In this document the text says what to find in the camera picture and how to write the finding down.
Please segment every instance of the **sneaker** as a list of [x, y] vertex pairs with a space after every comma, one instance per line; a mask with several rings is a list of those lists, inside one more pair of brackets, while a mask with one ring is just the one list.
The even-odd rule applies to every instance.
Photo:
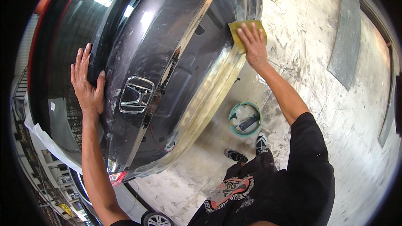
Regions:
[[242, 161], [244, 163], [248, 161], [247, 157], [244, 154], [241, 154], [230, 148], [225, 149], [224, 154], [227, 158], [232, 159], [234, 161]]
[[256, 155], [261, 154], [267, 147], [267, 140], [268, 140], [267, 134], [264, 131], [261, 131], [257, 137]]

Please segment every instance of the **yellow sponge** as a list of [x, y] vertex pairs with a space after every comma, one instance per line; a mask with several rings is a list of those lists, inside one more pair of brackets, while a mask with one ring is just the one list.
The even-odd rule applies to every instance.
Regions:
[[243, 42], [241, 41], [239, 35], [237, 35], [237, 28], [241, 28], [242, 23], [245, 23], [251, 31], [251, 23], [252, 22], [255, 23], [255, 28], [257, 29], [257, 31], [259, 31], [259, 29], [263, 29], [264, 40], [265, 40], [265, 45], [266, 45], [267, 44], [267, 33], [265, 32], [263, 23], [261, 23], [260, 20], [245, 20], [245, 21], [238, 21], [238, 22], [233, 22], [233, 23], [228, 24], [230, 33], [232, 34], [232, 37], [233, 37], [234, 45], [239, 48], [240, 55], [246, 53], [246, 49], [244, 48]]

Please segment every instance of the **hand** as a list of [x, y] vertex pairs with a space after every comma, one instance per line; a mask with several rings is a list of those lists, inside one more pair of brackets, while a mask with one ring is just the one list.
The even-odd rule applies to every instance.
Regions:
[[268, 65], [267, 50], [265, 48], [265, 40], [263, 29], [257, 32], [255, 23], [251, 23], [251, 31], [245, 23], [242, 24], [242, 28], [237, 29], [241, 41], [246, 48], [246, 59], [250, 66], [258, 71]]
[[91, 44], [85, 51], [78, 49], [75, 66], [71, 65], [71, 83], [82, 109], [82, 116], [98, 118], [103, 112], [103, 90], [106, 82], [105, 71], [101, 71], [94, 88], [87, 80]]

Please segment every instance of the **man's left hand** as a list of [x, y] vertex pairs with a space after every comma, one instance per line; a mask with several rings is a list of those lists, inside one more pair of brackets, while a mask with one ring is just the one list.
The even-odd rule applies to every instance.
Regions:
[[91, 44], [85, 50], [78, 49], [75, 65], [71, 65], [71, 83], [82, 109], [83, 117], [97, 118], [103, 112], [103, 91], [106, 82], [105, 71], [101, 71], [94, 88], [87, 79]]

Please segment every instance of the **black car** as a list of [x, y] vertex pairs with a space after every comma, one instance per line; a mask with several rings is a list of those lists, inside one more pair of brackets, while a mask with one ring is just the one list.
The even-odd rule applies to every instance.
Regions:
[[160, 173], [194, 143], [244, 64], [227, 24], [261, 15], [262, 0], [46, 0], [28, 64], [33, 122], [80, 172], [70, 64], [91, 42], [88, 80], [107, 74], [100, 144], [111, 182]]

